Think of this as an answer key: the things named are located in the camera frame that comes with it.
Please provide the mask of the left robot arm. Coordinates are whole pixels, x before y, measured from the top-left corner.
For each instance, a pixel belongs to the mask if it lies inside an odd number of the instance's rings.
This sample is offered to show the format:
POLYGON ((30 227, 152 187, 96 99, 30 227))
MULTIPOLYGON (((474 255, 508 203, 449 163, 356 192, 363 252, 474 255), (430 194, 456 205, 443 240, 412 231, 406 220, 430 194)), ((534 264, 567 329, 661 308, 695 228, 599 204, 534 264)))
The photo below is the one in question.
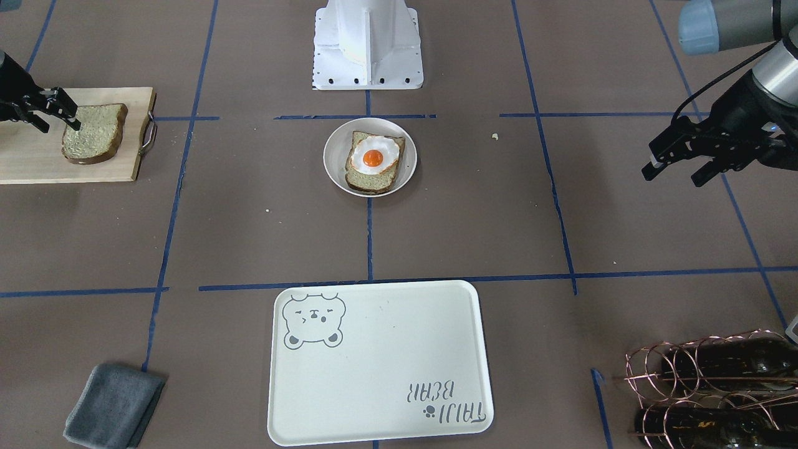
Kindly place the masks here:
POLYGON ((678 107, 670 125, 651 140, 642 176, 652 181, 667 166, 696 157, 708 161, 691 176, 697 187, 752 162, 797 168, 797 6, 795 1, 689 1, 678 38, 689 55, 715 54, 756 44, 753 65, 713 102, 698 123, 678 107))

